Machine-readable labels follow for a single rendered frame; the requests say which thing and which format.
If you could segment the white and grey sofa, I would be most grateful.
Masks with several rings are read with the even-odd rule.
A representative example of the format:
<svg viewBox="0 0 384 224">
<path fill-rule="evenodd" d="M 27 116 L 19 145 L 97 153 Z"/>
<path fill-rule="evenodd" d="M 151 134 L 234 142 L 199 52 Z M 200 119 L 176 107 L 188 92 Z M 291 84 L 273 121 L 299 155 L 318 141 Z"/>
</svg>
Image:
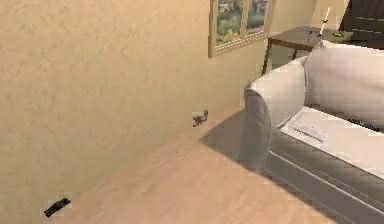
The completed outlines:
<svg viewBox="0 0 384 224">
<path fill-rule="evenodd" d="M 337 224 L 384 224 L 384 180 L 281 133 L 309 107 L 384 134 L 384 50 L 319 42 L 244 91 L 240 163 L 287 185 Z"/>
</svg>

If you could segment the small grey brown figurine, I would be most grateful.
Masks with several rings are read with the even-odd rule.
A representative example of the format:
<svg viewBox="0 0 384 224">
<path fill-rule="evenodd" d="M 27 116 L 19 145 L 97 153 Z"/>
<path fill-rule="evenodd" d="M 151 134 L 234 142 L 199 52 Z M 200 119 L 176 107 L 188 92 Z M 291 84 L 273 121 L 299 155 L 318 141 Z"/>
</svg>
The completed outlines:
<svg viewBox="0 0 384 224">
<path fill-rule="evenodd" d="M 193 126 L 197 127 L 200 124 L 202 124 L 203 122 L 205 122 L 208 119 L 208 114 L 209 114 L 209 111 L 207 109 L 205 109 L 202 115 L 194 116 L 193 117 L 193 120 L 194 120 Z"/>
</svg>

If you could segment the wooden framed window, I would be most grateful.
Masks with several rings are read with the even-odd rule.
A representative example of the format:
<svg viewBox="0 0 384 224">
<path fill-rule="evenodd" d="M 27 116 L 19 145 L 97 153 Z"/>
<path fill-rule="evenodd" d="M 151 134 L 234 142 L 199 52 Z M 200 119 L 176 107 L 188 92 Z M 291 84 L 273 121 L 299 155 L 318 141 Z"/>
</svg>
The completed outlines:
<svg viewBox="0 0 384 224">
<path fill-rule="evenodd" d="M 208 57 L 269 36 L 277 0 L 209 0 Z"/>
</svg>

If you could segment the dark brown side table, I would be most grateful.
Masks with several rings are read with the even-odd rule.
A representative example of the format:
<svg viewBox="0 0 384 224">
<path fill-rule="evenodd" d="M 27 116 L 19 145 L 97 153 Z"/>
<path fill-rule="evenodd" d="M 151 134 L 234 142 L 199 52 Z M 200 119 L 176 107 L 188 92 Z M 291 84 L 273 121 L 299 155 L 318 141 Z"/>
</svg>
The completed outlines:
<svg viewBox="0 0 384 224">
<path fill-rule="evenodd" d="M 296 58 L 298 51 L 311 52 L 312 49 L 321 40 L 327 40 L 332 43 L 348 43 L 353 35 L 352 32 L 338 31 L 333 29 L 324 29 L 323 36 L 317 37 L 320 28 L 311 26 L 294 27 L 284 32 L 271 35 L 267 38 L 267 48 L 264 57 L 264 64 L 262 67 L 262 74 L 266 73 L 269 58 L 271 56 L 271 49 L 273 45 L 282 46 L 294 50 L 292 59 Z M 335 37 L 333 33 L 343 33 L 344 37 Z"/>
</svg>

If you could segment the white newspaper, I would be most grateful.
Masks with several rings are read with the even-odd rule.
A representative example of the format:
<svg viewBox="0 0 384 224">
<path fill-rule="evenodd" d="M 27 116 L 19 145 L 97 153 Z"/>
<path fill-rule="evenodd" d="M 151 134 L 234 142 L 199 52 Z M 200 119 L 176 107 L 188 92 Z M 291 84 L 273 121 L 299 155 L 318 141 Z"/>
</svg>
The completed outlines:
<svg viewBox="0 0 384 224">
<path fill-rule="evenodd" d="M 277 129 L 384 180 L 384 134 L 302 106 Z"/>
</svg>

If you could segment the white candle on black holder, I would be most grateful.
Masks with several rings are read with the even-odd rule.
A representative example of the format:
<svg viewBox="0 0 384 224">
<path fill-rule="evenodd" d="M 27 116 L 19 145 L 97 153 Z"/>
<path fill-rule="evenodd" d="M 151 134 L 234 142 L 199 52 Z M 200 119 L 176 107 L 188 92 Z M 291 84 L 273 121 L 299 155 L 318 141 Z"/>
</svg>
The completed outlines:
<svg viewBox="0 0 384 224">
<path fill-rule="evenodd" d="M 328 16 L 329 16 L 330 10 L 331 10 L 331 7 L 328 7 L 327 11 L 326 11 L 326 13 L 324 15 L 324 19 L 322 20 L 322 25 L 320 27 L 320 31 L 317 34 L 317 37 L 322 37 L 323 36 L 323 31 L 324 31 L 326 23 L 328 22 Z"/>
</svg>

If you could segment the small black flat object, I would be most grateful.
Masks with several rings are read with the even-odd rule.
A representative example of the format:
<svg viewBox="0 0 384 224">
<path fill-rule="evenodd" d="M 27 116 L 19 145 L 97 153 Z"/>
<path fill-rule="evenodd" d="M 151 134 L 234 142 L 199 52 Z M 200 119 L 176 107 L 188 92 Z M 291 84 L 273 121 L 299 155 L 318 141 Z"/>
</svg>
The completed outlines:
<svg viewBox="0 0 384 224">
<path fill-rule="evenodd" d="M 56 202 L 54 202 L 49 208 L 44 211 L 44 214 L 47 218 L 51 217 L 57 211 L 61 210 L 65 206 L 69 205 L 71 200 L 68 198 L 62 198 Z"/>
</svg>

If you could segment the dark brown cabinet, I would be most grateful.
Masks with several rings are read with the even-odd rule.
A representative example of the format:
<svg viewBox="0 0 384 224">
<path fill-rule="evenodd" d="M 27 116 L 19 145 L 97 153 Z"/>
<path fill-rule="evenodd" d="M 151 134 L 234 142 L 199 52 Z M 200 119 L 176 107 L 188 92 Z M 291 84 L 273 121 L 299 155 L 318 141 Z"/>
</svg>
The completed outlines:
<svg viewBox="0 0 384 224">
<path fill-rule="evenodd" d="M 339 29 L 351 45 L 384 50 L 384 0 L 349 0 Z"/>
</svg>

